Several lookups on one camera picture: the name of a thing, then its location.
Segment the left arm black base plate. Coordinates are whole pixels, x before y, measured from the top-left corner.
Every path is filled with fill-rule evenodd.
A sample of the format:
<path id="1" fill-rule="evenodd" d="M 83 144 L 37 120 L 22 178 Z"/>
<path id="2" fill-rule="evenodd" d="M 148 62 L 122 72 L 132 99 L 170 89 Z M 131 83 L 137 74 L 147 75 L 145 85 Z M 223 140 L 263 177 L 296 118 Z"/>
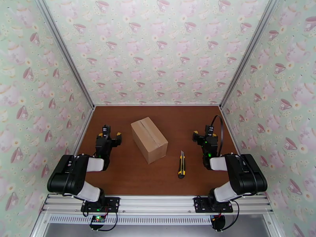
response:
<path id="1" fill-rule="evenodd" d="M 120 205 L 119 197 L 101 196 L 96 202 L 84 201 L 81 206 L 81 212 L 89 213 L 117 213 Z"/>

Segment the yellow black utility knife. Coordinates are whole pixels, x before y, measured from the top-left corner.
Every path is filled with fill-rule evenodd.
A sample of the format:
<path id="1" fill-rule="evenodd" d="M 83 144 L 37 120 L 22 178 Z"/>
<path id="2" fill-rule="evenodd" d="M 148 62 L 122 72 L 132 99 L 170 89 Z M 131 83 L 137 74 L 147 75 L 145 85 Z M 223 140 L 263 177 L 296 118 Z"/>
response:
<path id="1" fill-rule="evenodd" d="M 185 154 L 181 151 L 179 169 L 178 169 L 178 178 L 183 179 L 186 174 L 186 166 L 185 166 Z"/>

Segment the brown cardboard box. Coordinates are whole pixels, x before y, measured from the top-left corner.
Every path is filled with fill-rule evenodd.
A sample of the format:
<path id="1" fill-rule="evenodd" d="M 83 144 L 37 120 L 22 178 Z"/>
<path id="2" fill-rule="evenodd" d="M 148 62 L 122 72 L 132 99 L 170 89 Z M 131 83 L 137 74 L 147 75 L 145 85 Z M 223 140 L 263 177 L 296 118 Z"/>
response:
<path id="1" fill-rule="evenodd" d="M 148 164 L 166 156 L 168 141 L 149 118 L 131 123 L 133 139 Z"/>

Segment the small green circuit board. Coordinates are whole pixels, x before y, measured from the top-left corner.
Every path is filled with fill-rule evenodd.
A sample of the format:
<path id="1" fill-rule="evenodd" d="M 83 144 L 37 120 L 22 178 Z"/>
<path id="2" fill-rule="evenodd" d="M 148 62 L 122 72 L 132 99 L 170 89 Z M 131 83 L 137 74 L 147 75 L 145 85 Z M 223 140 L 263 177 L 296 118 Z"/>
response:
<path id="1" fill-rule="evenodd" d="M 106 222 L 105 215 L 93 215 L 90 221 L 90 225 L 104 225 Z"/>

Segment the wide aluminium base rail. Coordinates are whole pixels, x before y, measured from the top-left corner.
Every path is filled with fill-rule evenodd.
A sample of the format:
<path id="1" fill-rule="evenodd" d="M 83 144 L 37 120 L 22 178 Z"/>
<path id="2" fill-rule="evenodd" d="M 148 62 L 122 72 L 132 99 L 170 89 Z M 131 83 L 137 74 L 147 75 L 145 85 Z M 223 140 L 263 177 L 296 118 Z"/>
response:
<path id="1" fill-rule="evenodd" d="M 196 215 L 194 196 L 122 195 L 119 215 Z M 43 212 L 81 214 L 82 201 L 49 194 L 42 207 Z M 232 202 L 233 213 L 272 214 L 273 210 L 264 195 L 242 197 Z"/>

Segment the black round bracket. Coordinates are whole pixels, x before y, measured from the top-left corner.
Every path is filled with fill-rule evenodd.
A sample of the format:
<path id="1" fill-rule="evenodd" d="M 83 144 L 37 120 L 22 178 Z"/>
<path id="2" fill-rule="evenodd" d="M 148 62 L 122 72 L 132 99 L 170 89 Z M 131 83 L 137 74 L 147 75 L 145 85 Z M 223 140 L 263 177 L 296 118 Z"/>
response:
<path id="1" fill-rule="evenodd" d="M 224 215 L 211 215 L 211 225 L 215 231 L 221 231 L 224 229 L 226 219 Z"/>

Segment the aluminium frame post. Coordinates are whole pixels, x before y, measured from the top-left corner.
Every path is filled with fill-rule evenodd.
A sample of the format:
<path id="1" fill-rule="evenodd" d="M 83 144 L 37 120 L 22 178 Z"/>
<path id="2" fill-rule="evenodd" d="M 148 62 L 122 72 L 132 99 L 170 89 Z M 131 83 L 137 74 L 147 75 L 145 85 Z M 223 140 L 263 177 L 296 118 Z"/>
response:
<path id="1" fill-rule="evenodd" d="M 54 41 L 56 42 L 57 47 L 59 48 L 61 55 L 63 59 L 65 60 L 68 68 L 70 69 L 70 72 L 75 78 L 76 83 L 79 85 L 79 88 L 84 95 L 85 99 L 88 102 L 88 105 L 91 109 L 95 109 L 95 105 L 93 103 L 93 100 L 88 93 L 88 90 L 86 86 L 84 85 L 84 82 L 82 78 L 80 77 L 80 74 L 77 70 L 77 67 L 75 66 L 75 63 L 72 59 L 72 56 L 67 48 L 67 45 L 57 27 L 56 21 L 54 20 L 49 7 L 45 0 L 34 0 L 42 17 L 44 18 L 45 24 L 47 25 L 48 29 L 50 30 Z"/>
<path id="2" fill-rule="evenodd" d="M 278 4 L 279 4 L 280 0 L 269 0 L 264 11 L 263 14 L 261 16 L 260 21 L 258 22 L 258 25 L 250 39 L 250 42 L 244 52 L 244 55 L 232 77 L 232 80 L 230 81 L 230 84 L 228 85 L 228 88 L 223 96 L 222 101 L 219 104 L 219 109 L 222 110 L 224 108 L 224 105 L 226 104 L 230 94 L 233 91 L 233 88 L 235 87 L 235 85 L 238 82 L 238 79 L 241 77 L 241 74 L 243 72 L 243 70 L 245 69 L 246 64 L 248 63 L 248 61 L 250 60 L 250 57 L 252 55 L 252 53 L 254 52 L 254 50 L 256 49 L 258 42 L 264 32 L 264 29 L 266 28 L 266 26 L 268 25 L 270 18 L 272 17 L 274 11 L 276 10 Z"/>

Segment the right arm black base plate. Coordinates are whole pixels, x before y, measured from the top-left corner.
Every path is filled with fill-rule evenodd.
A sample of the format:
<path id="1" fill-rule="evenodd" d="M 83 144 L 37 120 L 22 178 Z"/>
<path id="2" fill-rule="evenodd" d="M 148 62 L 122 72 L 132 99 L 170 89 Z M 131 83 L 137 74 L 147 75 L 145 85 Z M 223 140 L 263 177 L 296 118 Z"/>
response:
<path id="1" fill-rule="evenodd" d="M 210 200 L 208 197 L 195 197 L 194 208 L 196 213 L 232 213 L 232 204 L 228 202 L 218 202 Z"/>

